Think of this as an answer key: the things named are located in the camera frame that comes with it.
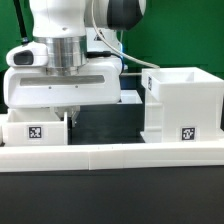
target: green wall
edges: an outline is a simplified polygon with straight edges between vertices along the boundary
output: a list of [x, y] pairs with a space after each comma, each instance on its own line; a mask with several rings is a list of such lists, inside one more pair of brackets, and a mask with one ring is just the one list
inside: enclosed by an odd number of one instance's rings
[[[27, 30], [33, 19], [28, 0], [20, 0]], [[0, 0], [0, 71], [5, 56], [20, 45], [12, 0]], [[147, 0], [144, 19], [124, 32], [125, 51], [161, 67], [197, 66], [224, 78], [224, 1]], [[128, 62], [130, 71], [141, 66]]]
[[[32, 39], [33, 17], [29, 9], [29, 1], [19, 1], [22, 6], [29, 37]], [[0, 71], [2, 71], [8, 68], [5, 62], [7, 52], [21, 44], [13, 0], [0, 0], [0, 28]]]

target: white box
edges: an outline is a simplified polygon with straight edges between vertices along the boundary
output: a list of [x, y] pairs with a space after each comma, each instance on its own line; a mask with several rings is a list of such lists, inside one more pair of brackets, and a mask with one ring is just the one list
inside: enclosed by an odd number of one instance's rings
[[49, 108], [9, 109], [2, 132], [5, 146], [67, 145], [67, 113], [60, 121]]
[[224, 82], [198, 68], [143, 69], [146, 142], [219, 139]]

